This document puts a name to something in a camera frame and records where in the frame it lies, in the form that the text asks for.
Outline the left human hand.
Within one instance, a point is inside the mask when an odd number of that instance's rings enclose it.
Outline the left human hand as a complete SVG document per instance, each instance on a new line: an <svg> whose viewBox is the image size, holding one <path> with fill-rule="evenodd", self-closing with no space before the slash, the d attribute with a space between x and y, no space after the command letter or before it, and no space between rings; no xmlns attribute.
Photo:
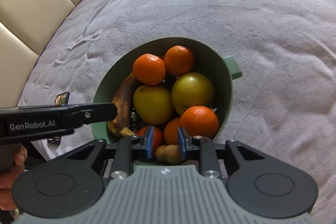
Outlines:
<svg viewBox="0 0 336 224"><path fill-rule="evenodd" d="M17 208L11 194L11 188L15 180L25 171L27 151L22 144L15 151L13 159L14 165L11 170L1 174L0 205L3 211L12 211Z"/></svg>

